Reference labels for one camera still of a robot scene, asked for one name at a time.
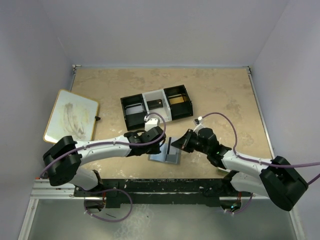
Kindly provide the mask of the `grey card holder wallet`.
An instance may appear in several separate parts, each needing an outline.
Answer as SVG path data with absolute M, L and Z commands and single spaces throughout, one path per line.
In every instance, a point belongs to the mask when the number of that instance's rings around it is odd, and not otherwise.
M 153 162 L 158 162 L 158 163 L 178 165 L 181 159 L 181 151 L 179 155 L 168 155 L 167 148 L 168 148 L 168 144 L 165 143 L 160 147 L 160 153 L 150 154 L 148 156 L 148 160 Z

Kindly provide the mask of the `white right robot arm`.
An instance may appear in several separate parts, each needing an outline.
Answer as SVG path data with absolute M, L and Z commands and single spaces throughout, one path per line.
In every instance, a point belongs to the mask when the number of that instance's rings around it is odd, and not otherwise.
M 197 132 L 189 129 L 171 146 L 187 153 L 205 154 L 213 166 L 228 170 L 222 179 L 222 190 L 228 196 L 237 192 L 258 194 L 268 197 L 280 209 L 291 211 L 309 188 L 285 158 L 267 159 L 265 165 L 257 158 L 250 162 L 247 155 L 237 156 L 230 147 L 219 143 L 213 130 L 207 127 Z

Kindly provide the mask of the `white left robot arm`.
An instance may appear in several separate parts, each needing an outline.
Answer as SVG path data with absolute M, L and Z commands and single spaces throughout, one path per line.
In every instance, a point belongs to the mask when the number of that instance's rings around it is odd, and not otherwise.
M 71 135 L 64 136 L 43 155 L 45 167 L 40 176 L 47 174 L 52 187 L 71 183 L 98 196 L 103 191 L 98 172 L 83 169 L 82 165 L 114 157 L 159 154 L 165 132 L 165 128 L 154 126 L 106 140 L 76 141 Z

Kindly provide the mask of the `silver card in tray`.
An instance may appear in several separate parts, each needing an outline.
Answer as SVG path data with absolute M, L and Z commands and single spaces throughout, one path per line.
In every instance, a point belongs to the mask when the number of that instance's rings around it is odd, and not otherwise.
M 125 107 L 125 113 L 127 115 L 142 113 L 144 111 L 145 111 L 145 108 L 142 103 L 135 103 Z

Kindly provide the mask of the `black card in tray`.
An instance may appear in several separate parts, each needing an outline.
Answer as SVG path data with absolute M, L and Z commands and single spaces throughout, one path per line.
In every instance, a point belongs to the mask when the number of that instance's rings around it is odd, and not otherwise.
M 164 105 L 163 105 L 162 99 L 155 99 L 155 100 L 147 101 L 147 106 L 149 110 L 154 110 L 154 109 L 162 108 Z

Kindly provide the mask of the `three-compartment card tray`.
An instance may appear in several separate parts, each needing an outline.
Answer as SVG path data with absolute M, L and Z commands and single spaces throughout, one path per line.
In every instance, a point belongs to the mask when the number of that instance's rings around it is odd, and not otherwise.
M 158 113 L 166 122 L 191 117 L 193 104 L 184 85 L 149 91 L 120 99 L 127 130 L 144 127 L 149 113 Z

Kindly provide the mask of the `gold card in tray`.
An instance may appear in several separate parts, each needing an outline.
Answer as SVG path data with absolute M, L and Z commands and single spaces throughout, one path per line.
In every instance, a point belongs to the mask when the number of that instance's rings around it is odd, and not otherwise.
M 188 98 L 183 95 L 170 96 L 168 99 L 171 105 L 181 104 L 188 101 Z

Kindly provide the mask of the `small white red box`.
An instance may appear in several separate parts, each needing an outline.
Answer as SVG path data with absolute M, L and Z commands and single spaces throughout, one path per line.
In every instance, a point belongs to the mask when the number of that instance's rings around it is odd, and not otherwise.
M 220 168 L 220 167 L 218 167 L 216 170 L 217 170 L 219 173 L 224 173 L 224 174 L 228 174 L 228 173 L 230 172 L 230 170 L 228 170 L 228 169 L 223 169 L 223 168 Z

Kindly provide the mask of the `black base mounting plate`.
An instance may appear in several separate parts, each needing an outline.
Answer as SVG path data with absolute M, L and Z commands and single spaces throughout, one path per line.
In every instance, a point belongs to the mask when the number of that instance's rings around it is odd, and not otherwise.
M 105 197 L 105 207 L 120 208 L 123 204 L 134 205 L 205 205 L 219 207 L 223 198 L 248 197 L 239 193 L 222 178 L 191 179 L 103 179 L 103 186 L 94 190 L 74 189 L 75 197 L 93 201 Z

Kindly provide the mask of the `wood-framed whiteboard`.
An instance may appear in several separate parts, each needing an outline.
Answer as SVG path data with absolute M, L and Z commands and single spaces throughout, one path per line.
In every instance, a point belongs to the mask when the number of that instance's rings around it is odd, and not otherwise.
M 43 140 L 55 144 L 62 137 L 91 141 L 98 116 L 99 103 L 93 99 L 61 89 L 56 97 Z

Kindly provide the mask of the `aluminium frame rail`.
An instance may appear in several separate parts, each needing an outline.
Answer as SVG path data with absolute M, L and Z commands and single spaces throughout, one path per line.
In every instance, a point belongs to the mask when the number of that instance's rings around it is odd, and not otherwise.
M 235 190 L 227 191 L 222 187 L 221 179 L 105 179 L 104 184 L 110 190 L 111 198 L 119 198 L 123 190 L 137 204 L 203 204 L 210 198 L 233 200 L 239 196 Z M 97 198 L 99 193 L 86 192 L 71 183 L 51 186 L 47 180 L 36 180 L 31 191 L 33 197 L 44 198 Z

